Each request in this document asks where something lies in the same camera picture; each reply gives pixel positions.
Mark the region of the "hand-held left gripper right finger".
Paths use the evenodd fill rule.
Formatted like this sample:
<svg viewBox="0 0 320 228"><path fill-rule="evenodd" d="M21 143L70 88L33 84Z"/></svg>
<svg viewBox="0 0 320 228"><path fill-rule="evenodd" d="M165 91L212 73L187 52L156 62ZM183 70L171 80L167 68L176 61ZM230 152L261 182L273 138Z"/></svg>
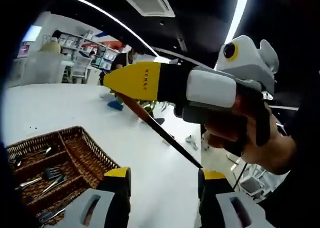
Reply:
<svg viewBox="0 0 320 228"><path fill-rule="evenodd" d="M272 228L264 209L235 192L223 173L198 170L199 215L202 228Z"/></svg>

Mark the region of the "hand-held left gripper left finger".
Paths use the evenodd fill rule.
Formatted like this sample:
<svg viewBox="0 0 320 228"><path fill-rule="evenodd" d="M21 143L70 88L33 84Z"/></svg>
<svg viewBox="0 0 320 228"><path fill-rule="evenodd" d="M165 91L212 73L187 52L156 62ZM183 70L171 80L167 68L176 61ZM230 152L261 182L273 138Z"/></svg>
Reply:
<svg viewBox="0 0 320 228"><path fill-rule="evenodd" d="M131 211L131 169L109 170L96 189L89 188L64 210L58 228L126 228Z"/></svg>

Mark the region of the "person's right hand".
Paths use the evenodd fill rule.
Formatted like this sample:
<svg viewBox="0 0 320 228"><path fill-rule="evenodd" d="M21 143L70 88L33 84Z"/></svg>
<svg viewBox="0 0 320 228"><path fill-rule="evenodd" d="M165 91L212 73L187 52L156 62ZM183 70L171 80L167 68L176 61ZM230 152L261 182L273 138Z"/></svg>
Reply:
<svg viewBox="0 0 320 228"><path fill-rule="evenodd" d="M257 102L251 97L237 94L231 112L211 113L210 122L204 125L204 137L214 148L234 151L248 164L257 164L272 174L283 175L293 168L296 143L291 136L281 135L276 117L265 102L270 137L265 145L258 146L254 116L256 106Z"/></svg>

